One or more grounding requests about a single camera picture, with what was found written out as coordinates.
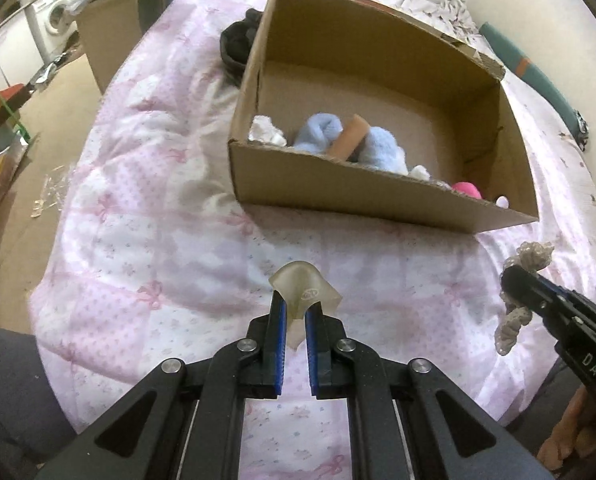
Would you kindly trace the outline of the person's right hand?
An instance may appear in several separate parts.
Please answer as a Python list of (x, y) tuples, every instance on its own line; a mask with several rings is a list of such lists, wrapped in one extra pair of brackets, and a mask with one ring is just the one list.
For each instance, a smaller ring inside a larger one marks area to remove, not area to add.
[(540, 446), (537, 459), (547, 470), (556, 472), (568, 458), (587, 458), (595, 450), (596, 400), (585, 386), (580, 386)]

